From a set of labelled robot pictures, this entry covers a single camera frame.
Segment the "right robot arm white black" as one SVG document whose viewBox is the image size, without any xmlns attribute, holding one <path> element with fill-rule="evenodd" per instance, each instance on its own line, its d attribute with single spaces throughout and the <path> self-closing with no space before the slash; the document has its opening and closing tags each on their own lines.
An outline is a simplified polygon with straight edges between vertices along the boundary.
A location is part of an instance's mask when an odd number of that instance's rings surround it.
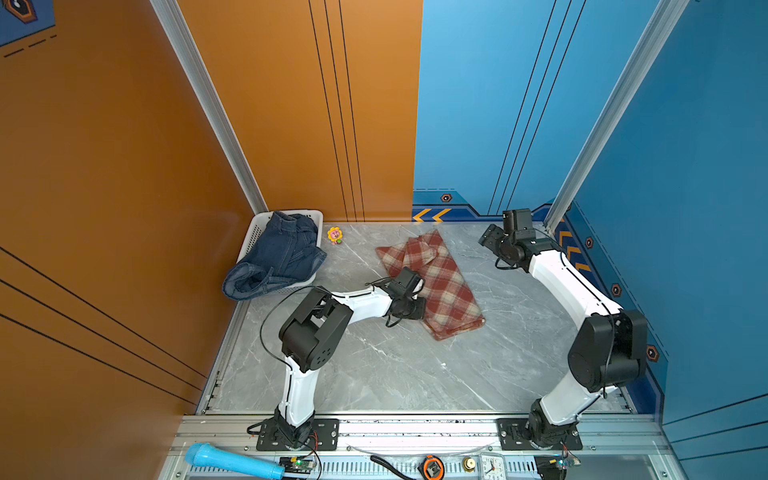
<svg viewBox="0 0 768 480">
<path fill-rule="evenodd" d="M 528 209 L 504 212 L 503 225 L 489 226 L 479 244 L 506 270 L 521 269 L 545 286 L 578 329 L 567 374 L 533 402 L 521 431 L 536 448 L 563 445 L 599 398 L 645 375 L 647 320 L 589 283 L 554 239 L 538 237 Z"/>
</svg>

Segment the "red plaid skirt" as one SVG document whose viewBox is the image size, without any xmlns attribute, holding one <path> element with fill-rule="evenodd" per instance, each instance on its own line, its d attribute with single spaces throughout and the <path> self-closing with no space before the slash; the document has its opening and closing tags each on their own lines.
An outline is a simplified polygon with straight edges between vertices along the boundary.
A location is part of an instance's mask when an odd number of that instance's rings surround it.
<svg viewBox="0 0 768 480">
<path fill-rule="evenodd" d="M 426 300 L 424 324 L 441 341 L 484 326 L 485 317 L 460 269 L 437 230 L 376 249 L 386 272 L 404 268 L 424 281 L 419 296 Z"/>
</svg>

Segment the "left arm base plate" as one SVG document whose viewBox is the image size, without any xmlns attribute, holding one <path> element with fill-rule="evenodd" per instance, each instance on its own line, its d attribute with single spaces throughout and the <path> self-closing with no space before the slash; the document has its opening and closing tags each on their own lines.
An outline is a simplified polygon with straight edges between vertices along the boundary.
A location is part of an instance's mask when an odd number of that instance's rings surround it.
<svg viewBox="0 0 768 480">
<path fill-rule="evenodd" d="M 258 451 L 335 451 L 338 446 L 339 420 L 310 419 L 300 427 L 292 427 L 281 419 L 270 418 L 259 429 Z"/>
</svg>

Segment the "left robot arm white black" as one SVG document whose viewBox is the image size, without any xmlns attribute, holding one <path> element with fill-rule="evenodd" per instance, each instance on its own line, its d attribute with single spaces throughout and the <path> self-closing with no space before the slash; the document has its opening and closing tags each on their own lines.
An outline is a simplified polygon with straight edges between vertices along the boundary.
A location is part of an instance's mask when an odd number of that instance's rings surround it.
<svg viewBox="0 0 768 480">
<path fill-rule="evenodd" d="M 422 277 L 404 268 L 397 276 L 377 279 L 361 290 L 310 289 L 278 333 L 286 366 L 283 393 L 270 420 L 278 442 L 291 449 L 315 445 L 319 371 L 336 352 L 347 327 L 370 319 L 384 319 L 387 327 L 424 319 L 426 300 L 420 296 L 424 288 Z"/>
</svg>

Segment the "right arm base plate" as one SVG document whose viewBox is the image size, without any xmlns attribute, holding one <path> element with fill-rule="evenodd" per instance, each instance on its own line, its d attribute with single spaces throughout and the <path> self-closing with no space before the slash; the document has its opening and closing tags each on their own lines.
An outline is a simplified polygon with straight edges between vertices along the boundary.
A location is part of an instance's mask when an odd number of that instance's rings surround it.
<svg viewBox="0 0 768 480">
<path fill-rule="evenodd" d="M 577 423 L 550 425 L 546 420 L 500 418 L 496 420 L 496 427 L 504 451 L 583 449 Z"/>
</svg>

